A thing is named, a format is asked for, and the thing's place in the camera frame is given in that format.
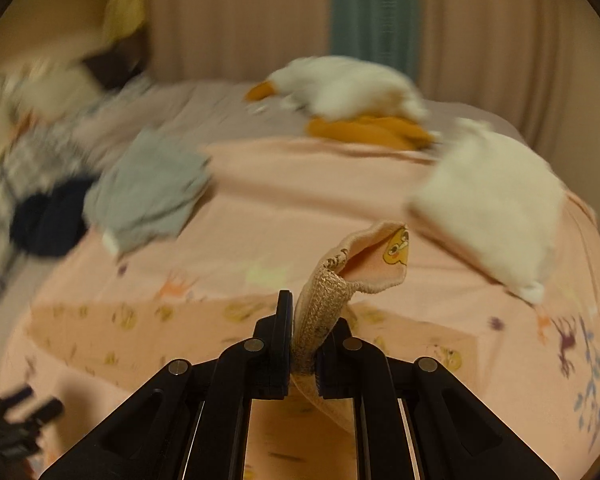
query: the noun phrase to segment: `silver screw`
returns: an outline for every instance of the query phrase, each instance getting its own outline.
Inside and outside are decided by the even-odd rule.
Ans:
[[[418,361],[418,366],[420,370],[424,370],[425,372],[435,372],[438,369],[438,363],[435,359],[431,357],[423,357]]]
[[[261,339],[255,338],[255,337],[253,337],[251,339],[247,339],[247,341],[244,342],[244,349],[247,352],[259,352],[263,348],[264,348],[263,341]]]
[[[342,346],[347,350],[360,350],[362,348],[362,341],[357,337],[347,337],[343,342]]]
[[[169,373],[173,375],[182,375],[189,370],[189,363],[183,359],[177,359],[169,363]]]

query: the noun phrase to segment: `stuffed goose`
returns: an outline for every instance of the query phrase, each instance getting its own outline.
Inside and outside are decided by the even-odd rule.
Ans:
[[[286,108],[305,108],[311,136],[426,148],[434,137],[419,123],[429,111],[413,82],[393,68],[344,56],[301,57],[252,88],[247,101],[284,96]]]

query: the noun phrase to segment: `black cloth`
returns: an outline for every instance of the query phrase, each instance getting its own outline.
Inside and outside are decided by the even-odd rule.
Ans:
[[[36,256],[65,256],[87,232],[82,208],[96,180],[92,175],[76,176],[50,194],[36,193],[19,203],[11,222],[11,241]]]

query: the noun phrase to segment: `mattress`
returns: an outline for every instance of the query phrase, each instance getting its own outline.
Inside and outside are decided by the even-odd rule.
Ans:
[[[296,139],[305,119],[275,101],[245,108],[241,86],[165,91],[171,109],[156,106],[154,125],[206,151],[216,184],[177,240],[115,262],[89,233],[18,319],[0,391],[28,381],[66,406],[45,431],[39,468],[171,358],[202,362],[250,336],[277,291],[297,297],[320,257],[350,232],[380,219],[408,223],[404,204],[432,167],[419,154]],[[150,101],[91,120],[74,140],[92,144],[95,164],[111,164],[147,122],[138,110]],[[432,109],[440,129],[458,114],[480,114],[464,105]],[[232,132],[241,140],[227,140]],[[109,149],[93,149],[103,139]],[[580,480],[600,453],[600,238],[574,196],[555,261],[546,301],[533,309],[413,233],[405,282],[355,296],[344,315],[388,355],[438,359],[562,480]],[[355,471],[353,437],[296,392],[254,403],[245,478],[344,479]]]

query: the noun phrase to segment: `plaid blanket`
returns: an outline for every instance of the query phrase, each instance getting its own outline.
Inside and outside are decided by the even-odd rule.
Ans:
[[[0,161],[0,296],[21,254],[9,238],[16,205],[34,193],[51,191],[75,174],[93,173],[87,154],[71,142],[72,131],[86,118],[133,100],[150,86],[150,81],[140,76],[117,95],[52,126],[39,126],[23,135]]]

